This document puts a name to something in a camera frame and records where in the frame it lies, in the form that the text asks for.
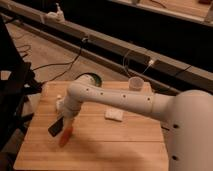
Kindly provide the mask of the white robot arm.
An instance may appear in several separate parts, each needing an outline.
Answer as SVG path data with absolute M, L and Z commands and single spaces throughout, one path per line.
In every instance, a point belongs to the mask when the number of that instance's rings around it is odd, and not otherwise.
M 84 73 L 69 84 L 62 115 L 74 119 L 85 102 L 109 105 L 167 123 L 169 171 L 213 171 L 213 95 L 201 90 L 169 96 L 106 89 L 100 76 Z

